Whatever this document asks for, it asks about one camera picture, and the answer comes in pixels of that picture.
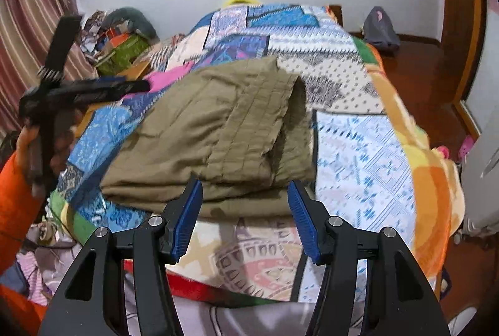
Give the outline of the orange sleeve forearm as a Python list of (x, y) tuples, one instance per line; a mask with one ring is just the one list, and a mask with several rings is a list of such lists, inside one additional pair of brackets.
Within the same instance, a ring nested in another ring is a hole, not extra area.
[[(16, 260), (21, 243), (41, 209), (12, 154), (1, 171), (1, 271)], [(1, 287), (1, 334), (36, 335), (45, 307), (18, 292)]]

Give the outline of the person's left hand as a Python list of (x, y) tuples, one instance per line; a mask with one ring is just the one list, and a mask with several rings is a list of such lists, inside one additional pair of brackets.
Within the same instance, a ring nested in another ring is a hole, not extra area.
[[(62, 112), (63, 128), (59, 128), (57, 134), (45, 135), (51, 140), (49, 166), (54, 175), (59, 175), (66, 168), (69, 154), (75, 146), (76, 129), (83, 121), (85, 113), (85, 107), (74, 108), (71, 111), (65, 110)], [(15, 163), (30, 185), (41, 175), (43, 167), (42, 145), (45, 136), (40, 134), (40, 128), (30, 118), (25, 118), (24, 126), (17, 139)]]

